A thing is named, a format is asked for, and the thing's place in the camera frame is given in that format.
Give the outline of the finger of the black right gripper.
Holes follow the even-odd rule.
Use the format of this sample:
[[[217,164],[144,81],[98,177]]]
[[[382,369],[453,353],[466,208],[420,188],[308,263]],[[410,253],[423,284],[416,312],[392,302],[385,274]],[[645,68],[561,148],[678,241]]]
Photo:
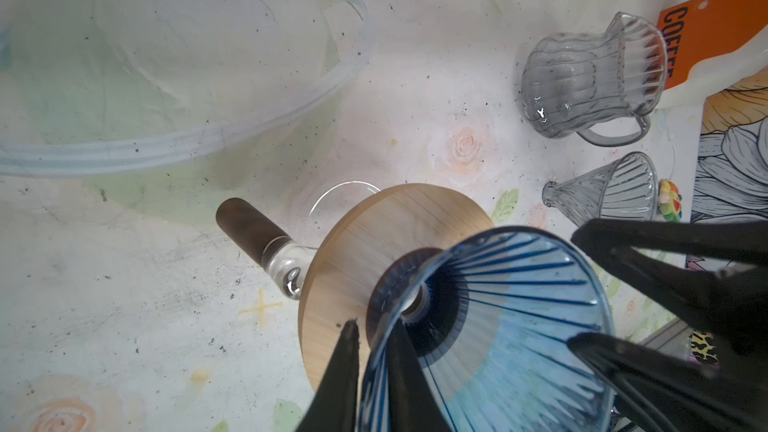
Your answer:
[[[571,241],[691,328],[739,354],[766,350],[766,222],[592,219]]]
[[[765,383],[599,333],[581,333],[567,347],[615,390],[618,409],[645,431],[767,429]]]

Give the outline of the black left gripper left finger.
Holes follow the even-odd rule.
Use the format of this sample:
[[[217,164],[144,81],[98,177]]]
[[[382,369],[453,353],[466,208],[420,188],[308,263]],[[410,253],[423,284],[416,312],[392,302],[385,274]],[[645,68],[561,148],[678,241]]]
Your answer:
[[[296,432],[356,429],[359,349],[359,327],[351,319],[341,329],[314,399]]]

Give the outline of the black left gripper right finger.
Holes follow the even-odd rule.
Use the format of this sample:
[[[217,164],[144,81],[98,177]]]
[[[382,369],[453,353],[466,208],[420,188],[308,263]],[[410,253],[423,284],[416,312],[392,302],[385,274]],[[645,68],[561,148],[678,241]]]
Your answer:
[[[390,430],[449,432],[418,362],[405,325],[396,322],[387,341]]]

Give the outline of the blue glass dripper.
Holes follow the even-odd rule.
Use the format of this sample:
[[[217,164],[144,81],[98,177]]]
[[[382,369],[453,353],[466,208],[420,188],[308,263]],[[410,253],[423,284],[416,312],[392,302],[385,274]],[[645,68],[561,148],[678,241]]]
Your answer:
[[[532,227],[481,232],[420,250],[386,272],[368,303],[370,354],[357,427],[388,431],[386,342],[402,324],[419,369],[455,431],[604,431],[614,401],[567,346],[612,335],[593,268],[561,238]]]

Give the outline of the wooden dripper ring stand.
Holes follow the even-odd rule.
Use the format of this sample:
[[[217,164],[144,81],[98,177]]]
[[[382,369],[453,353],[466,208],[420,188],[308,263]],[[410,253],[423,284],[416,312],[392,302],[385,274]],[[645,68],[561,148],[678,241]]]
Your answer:
[[[299,303],[299,343],[312,389],[319,388],[350,319],[359,324],[360,360],[367,361],[369,302],[396,262],[414,251],[447,250],[492,226],[472,199],[429,184],[384,189],[347,212],[318,248]]]

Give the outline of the orange coffee filter pack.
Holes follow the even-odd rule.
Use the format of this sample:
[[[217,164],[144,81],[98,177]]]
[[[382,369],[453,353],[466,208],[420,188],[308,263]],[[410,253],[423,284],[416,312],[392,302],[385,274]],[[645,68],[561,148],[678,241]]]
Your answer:
[[[661,12],[667,76],[658,106],[693,105],[767,65],[767,0],[689,0]]]

